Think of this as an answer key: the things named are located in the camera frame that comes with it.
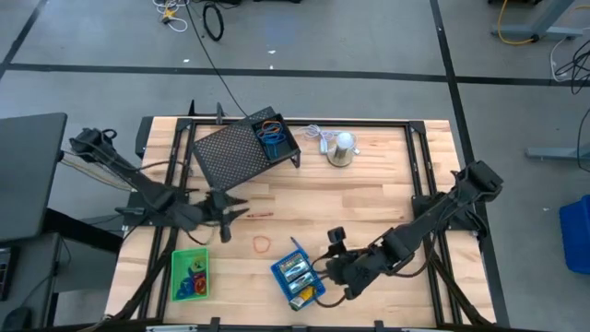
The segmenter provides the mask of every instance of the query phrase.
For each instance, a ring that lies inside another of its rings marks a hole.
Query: wooden table
[[[144,163],[167,160],[170,154],[174,117],[156,117],[147,142]],[[459,170],[450,125],[447,121],[425,121],[433,169],[438,189],[449,190],[454,184],[450,171]],[[206,136],[220,126],[199,125],[196,138]],[[318,153],[318,141],[295,133],[302,153],[301,167],[283,162],[245,184],[229,191],[232,196],[249,200],[250,213],[273,212],[274,216],[250,219],[242,216],[232,226],[232,239],[221,243],[218,233],[208,246],[210,254],[210,295],[192,302],[169,302],[166,323],[208,324],[211,317],[220,317],[221,324],[272,326],[373,326],[383,320],[386,326],[435,326],[431,294],[426,273],[413,278],[380,276],[354,301],[344,301],[334,309],[311,304],[293,312],[275,281],[270,266],[295,247],[295,237],[311,259],[323,254],[329,245],[326,232],[343,226],[350,248],[363,247],[392,226],[413,219],[410,197],[413,184],[408,164],[404,131],[395,128],[348,127],[359,139],[360,155],[347,168],[331,166]],[[183,136],[181,151],[184,151]],[[416,144],[418,155],[420,146]],[[188,188],[208,188],[195,158],[193,176]],[[154,167],[147,175],[163,182],[167,165]],[[426,179],[424,170],[421,178]],[[422,185],[428,192],[425,181]],[[191,201],[204,194],[193,193]],[[142,227],[124,243],[114,274],[106,313],[115,314],[131,297],[146,274],[154,228]],[[192,235],[206,240],[209,228],[199,228]],[[271,240],[266,253],[254,250],[255,236]],[[447,238],[454,277],[469,300],[482,315],[495,321],[478,241],[467,231],[448,231]],[[168,239],[167,232],[162,237]],[[196,247],[182,232],[177,249]],[[424,262],[423,250],[402,272],[411,272]],[[439,279],[445,319],[451,322],[446,288]],[[154,283],[147,316],[154,316],[159,294],[159,279]],[[342,288],[325,280],[323,302],[334,302]]]

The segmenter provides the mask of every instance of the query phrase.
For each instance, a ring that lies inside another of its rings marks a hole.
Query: rubber band
[[[267,245],[266,245],[265,250],[258,250],[258,247],[256,246],[256,239],[266,240]],[[264,253],[268,252],[268,250],[270,249],[270,244],[271,244],[270,239],[264,235],[257,235],[257,236],[254,236],[252,239],[252,246],[254,247],[254,252],[257,254],[264,254]]]

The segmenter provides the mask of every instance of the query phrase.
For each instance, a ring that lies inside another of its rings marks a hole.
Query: gray floor
[[[531,21],[549,1],[536,8],[510,4],[505,22]],[[0,3],[0,58],[36,4]],[[553,42],[511,47],[490,36],[499,6],[485,0],[440,0],[440,6],[458,76],[549,78]],[[186,18],[185,12],[179,17]],[[590,26],[587,17],[587,11],[579,11],[567,22]],[[246,0],[240,8],[224,11],[224,18],[224,39],[214,43],[204,38],[218,67],[445,73],[428,0],[303,0],[298,6]],[[557,62],[566,61],[585,40],[564,43]],[[195,35],[160,25],[148,0],[49,0],[13,63],[209,67]],[[226,80],[246,112],[272,105],[286,116],[448,119],[461,150],[446,83]],[[459,89],[476,158],[506,182],[488,212],[512,326],[586,330],[590,278],[564,265],[558,210],[587,194],[590,177],[573,163],[527,160],[524,148],[573,146],[590,106],[590,90],[573,97],[559,87],[473,84]],[[140,117],[186,113],[191,99],[199,112],[212,112],[220,101],[228,113],[239,113],[211,76],[7,71],[0,80],[1,117],[65,112],[66,137],[85,126],[114,128],[119,132],[115,146],[136,163]],[[126,198],[124,192],[59,166],[50,206],[86,219],[112,214]],[[118,230],[121,224],[116,220],[101,227]],[[74,260],[58,281],[58,289],[66,292],[56,324],[95,321],[106,303],[115,257],[76,243],[68,246]]]

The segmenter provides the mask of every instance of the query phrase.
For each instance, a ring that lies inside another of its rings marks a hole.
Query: battery
[[[279,268],[287,282],[292,282],[296,277],[307,272],[310,266],[301,254],[296,254],[287,262],[281,264]]]
[[[298,297],[293,298],[293,300],[289,301],[291,309],[299,311],[302,308],[302,306],[313,297],[314,291],[315,288],[313,286],[308,286],[305,290],[302,290],[301,293],[299,293]]]
[[[291,294],[297,294],[299,291],[305,288],[305,286],[311,284],[313,282],[313,274],[312,272],[307,272],[306,274],[302,275],[301,277],[297,278],[295,281],[289,284],[289,290]]]

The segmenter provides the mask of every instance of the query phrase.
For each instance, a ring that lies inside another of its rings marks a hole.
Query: green container
[[[209,296],[207,249],[197,248],[173,252],[171,283],[173,302],[206,299]]]

